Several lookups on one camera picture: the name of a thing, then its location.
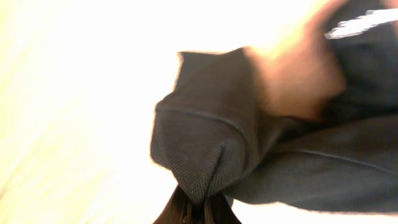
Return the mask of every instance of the white print on black fabric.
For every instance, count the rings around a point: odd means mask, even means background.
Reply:
[[[398,9],[369,10],[365,16],[339,22],[336,28],[325,34],[325,37],[340,39],[361,35],[373,27],[394,21],[398,21]]]

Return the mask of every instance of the white surface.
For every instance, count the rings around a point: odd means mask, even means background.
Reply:
[[[1,1],[0,222],[153,222],[176,185],[149,158],[176,52],[272,43],[288,31],[263,29],[280,13],[265,2]],[[243,223],[396,222],[239,202],[234,211]]]

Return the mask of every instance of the textured fabric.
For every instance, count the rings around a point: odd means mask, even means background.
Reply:
[[[352,0],[325,31],[380,8]],[[326,111],[334,127],[318,131],[260,112],[242,49],[182,53],[175,91],[156,107],[152,158],[195,203],[223,191],[247,203],[398,212],[396,40],[383,25],[331,41],[348,88]]]

